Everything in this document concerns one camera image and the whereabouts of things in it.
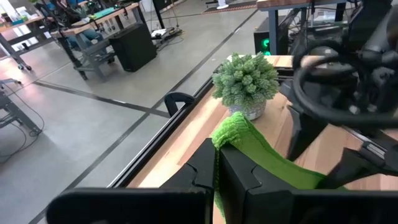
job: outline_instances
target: black box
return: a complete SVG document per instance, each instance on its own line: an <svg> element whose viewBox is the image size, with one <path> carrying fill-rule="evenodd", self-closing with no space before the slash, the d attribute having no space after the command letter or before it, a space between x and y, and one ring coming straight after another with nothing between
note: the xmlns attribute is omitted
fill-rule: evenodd
<svg viewBox="0 0 398 224"><path fill-rule="evenodd" d="M285 16L279 16L279 21L283 21ZM265 19L261 25L254 31L254 48L256 53L270 51L270 47L263 46L262 42L269 39L269 22L268 18ZM287 30L280 30L278 32L278 55L287 55L289 44L289 36Z"/></svg>
<svg viewBox="0 0 398 224"><path fill-rule="evenodd" d="M123 69L135 72L156 57L148 27L134 24L109 38Z"/></svg>

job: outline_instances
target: computer tower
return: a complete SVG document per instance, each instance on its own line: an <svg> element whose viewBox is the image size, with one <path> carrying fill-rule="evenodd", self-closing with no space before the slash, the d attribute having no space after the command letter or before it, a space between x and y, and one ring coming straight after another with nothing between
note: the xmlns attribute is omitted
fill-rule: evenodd
<svg viewBox="0 0 398 224"><path fill-rule="evenodd" d="M293 9L286 16L278 17L277 29L277 55L289 54L289 25L292 23L300 9ZM254 50L264 55L271 55L271 43L269 37L269 18L265 19L254 31Z"/></svg>
<svg viewBox="0 0 398 224"><path fill-rule="evenodd" d="M148 27L134 24L109 38L123 69L135 72L156 57Z"/></svg>

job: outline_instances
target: wheel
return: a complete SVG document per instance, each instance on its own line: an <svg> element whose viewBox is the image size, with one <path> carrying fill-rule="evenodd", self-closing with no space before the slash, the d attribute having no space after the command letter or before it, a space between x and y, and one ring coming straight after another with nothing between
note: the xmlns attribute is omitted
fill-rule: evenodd
<svg viewBox="0 0 398 224"><path fill-rule="evenodd" d="M88 80L85 72L79 71L79 74L80 74L80 76L82 77L83 80Z"/></svg>
<svg viewBox="0 0 398 224"><path fill-rule="evenodd" d="M108 63L113 63L113 62L114 62L114 57L108 59Z"/></svg>

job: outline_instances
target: white pot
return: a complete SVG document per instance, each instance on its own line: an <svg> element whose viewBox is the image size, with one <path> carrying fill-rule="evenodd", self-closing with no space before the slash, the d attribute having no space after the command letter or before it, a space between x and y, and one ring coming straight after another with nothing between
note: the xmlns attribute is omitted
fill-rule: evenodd
<svg viewBox="0 0 398 224"><path fill-rule="evenodd" d="M233 113L235 113L237 111L240 111L249 120L254 120L254 119L260 117L263 114L264 110L266 109L266 104L267 104L267 102L265 101L263 103L259 103L259 104L253 105L248 110L244 110L241 106L237 106L237 105L232 105L228 109L229 109L230 115L232 115Z"/></svg>

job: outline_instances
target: black metal frame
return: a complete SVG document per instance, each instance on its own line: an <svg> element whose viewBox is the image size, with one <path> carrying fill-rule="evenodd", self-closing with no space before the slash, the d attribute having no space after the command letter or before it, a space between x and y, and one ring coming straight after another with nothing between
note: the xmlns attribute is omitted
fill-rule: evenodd
<svg viewBox="0 0 398 224"><path fill-rule="evenodd" d="M131 180L141 171L152 156L160 149L164 142L171 136L175 129L184 121L191 113L201 99L213 87L213 80L209 78L193 97L195 98L191 104L185 104L179 109L163 126L163 128L149 141L149 143L141 150L141 152L124 168L124 170L113 180L108 186L112 188L127 187Z"/></svg>

